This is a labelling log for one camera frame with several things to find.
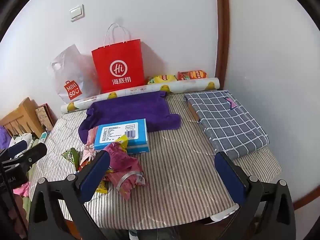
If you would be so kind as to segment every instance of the green snack bag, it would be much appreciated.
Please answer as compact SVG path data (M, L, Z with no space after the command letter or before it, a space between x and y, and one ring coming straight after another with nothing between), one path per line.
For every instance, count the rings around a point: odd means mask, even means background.
M67 161L74 164L76 171L79 170L79 153L76 149L71 148L66 150L64 153L61 154Z

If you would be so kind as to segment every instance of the cable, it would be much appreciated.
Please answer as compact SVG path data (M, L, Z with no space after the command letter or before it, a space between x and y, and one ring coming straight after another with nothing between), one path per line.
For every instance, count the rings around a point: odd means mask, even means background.
M8 190L8 193L9 193L9 195L10 195L11 202L12 202L12 204L13 204L13 206L14 206L14 209L16 210L16 213L17 213L17 215L18 215L18 217L19 217L19 219L20 219L20 222L21 222L21 224L22 224L22 226L23 226L23 229L24 229L24 231L25 231L25 233L26 233L26 236L28 236L27 227L26 227L26 225L24 224L24 221L23 221L23 219L22 219L22 216L21 216L21 214L20 214L20 211L19 211L19 209L18 209L18 207L17 207L16 201L14 200L14 196L13 196L13 193L12 193L12 190L11 190L11 187L10 187L10 184L9 184L9 182L8 182L8 178L7 178L7 175L5 174L5 170L4 170L4 168L3 168L3 165L2 165L2 162L1 162L1 161L0 161L0 172L1 172L1 176L2 176L2 179L3 179L3 181L4 181L4 184L5 184L5 186L6 186L7 190Z

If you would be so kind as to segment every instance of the rolled wallpaper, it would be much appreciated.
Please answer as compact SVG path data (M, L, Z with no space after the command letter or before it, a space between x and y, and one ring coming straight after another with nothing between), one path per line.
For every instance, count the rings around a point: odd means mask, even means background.
M166 91L168 94L196 92L203 90L214 90L220 88L218 78L202 78L202 79L189 79L164 83L155 83L140 87L127 88L117 90L78 101L71 102L61 106L61 112L63 114L88 109L92 103L105 99L124 97L135 94L142 94L154 91Z

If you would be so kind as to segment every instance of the yellow duck print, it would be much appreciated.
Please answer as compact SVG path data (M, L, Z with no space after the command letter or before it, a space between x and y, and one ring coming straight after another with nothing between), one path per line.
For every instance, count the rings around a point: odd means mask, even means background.
M76 110L79 110L79 108L75 107L75 103L74 102L71 102L71 103L68 104L68 106L67 106L67 112L68 113L76 111Z
M168 85L162 85L160 87L160 91L166 91L168 94L173 94L171 91L170 91L170 88Z
M209 82L205 90L215 90L216 88L214 87L213 82Z
M116 92L111 92L109 95L108 95L108 99L111 99L111 98L117 98L117 94Z

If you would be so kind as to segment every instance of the screw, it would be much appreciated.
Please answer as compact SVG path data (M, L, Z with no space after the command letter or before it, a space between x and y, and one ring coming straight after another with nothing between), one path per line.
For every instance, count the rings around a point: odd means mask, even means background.
M45 178L40 178L39 180L38 180L38 183L39 184L42 184L42 183L44 183L45 182Z
M258 181L258 178L256 176L250 176L249 179L252 181L252 182L257 182Z
M70 175L68 175L67 180L73 181L75 178L76 178L76 176L74 174L70 174Z
M283 179L281 179L281 180L279 181L279 183L280 183L280 185L282 185L282 186L287 185L287 183L286 183Z

